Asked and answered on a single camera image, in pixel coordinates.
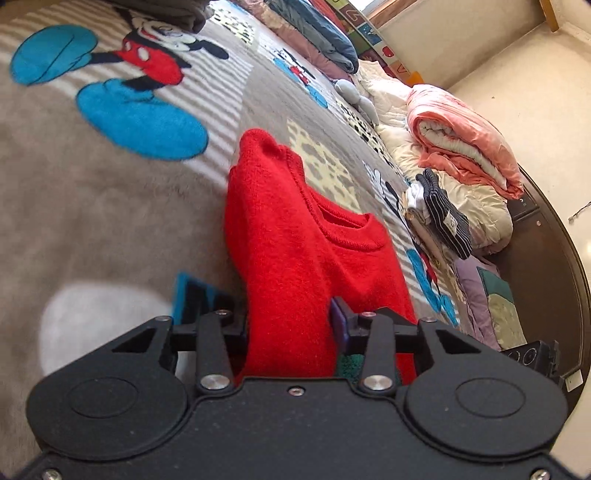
colorful panel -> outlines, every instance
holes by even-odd
[[[379,62],[388,75],[408,85],[423,82],[419,72],[410,73],[402,65],[371,22],[349,0],[324,1],[336,11],[360,59]]]
[[[382,41],[382,37],[380,37],[375,30],[372,28],[371,25],[368,23],[364,23],[358,30],[363,34],[365,38],[369,40],[372,45],[376,45]]]
[[[368,41],[365,40],[363,35],[356,30],[349,34],[349,40],[355,47],[355,51],[357,52],[357,56],[359,58],[361,58],[361,55],[363,55],[364,52],[368,50],[373,51]]]
[[[345,5],[340,9],[340,12],[354,27],[358,27],[365,22],[363,15],[351,4]]]

blue cloth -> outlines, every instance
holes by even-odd
[[[359,60],[351,41],[306,0],[265,0],[265,3],[326,58],[348,73],[357,72]]]

folded blanket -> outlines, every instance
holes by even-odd
[[[287,20],[271,10],[264,0],[233,0],[233,2],[248,11],[327,77],[334,80],[349,79],[349,75],[342,68],[326,58]]]
[[[359,68],[351,41],[306,0],[265,0],[273,11],[285,18],[325,57],[348,73]]]
[[[492,186],[506,199],[523,195],[511,147],[487,120],[451,93],[416,85],[407,100],[408,128],[424,147],[419,165],[467,184]]]
[[[158,20],[199,32],[205,25],[209,0],[115,0],[113,3],[152,15]]]
[[[341,30],[341,32],[343,32],[345,35],[347,34],[347,30],[343,26],[343,22],[339,20],[339,17],[337,17],[335,11],[329,7],[329,4],[327,4],[324,0],[309,0],[309,3],[312,4],[315,9],[328,18],[332,23],[334,23],[336,28]]]

sock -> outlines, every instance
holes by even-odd
[[[449,201],[433,170],[426,168],[422,174],[417,174],[417,180],[423,185],[423,196],[435,230],[458,257],[467,259],[472,254],[468,218]]]

tiled floor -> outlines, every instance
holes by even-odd
[[[541,25],[463,79],[452,92],[507,138],[550,201],[591,280],[591,46]],[[579,475],[591,472],[591,383],[554,448]]]

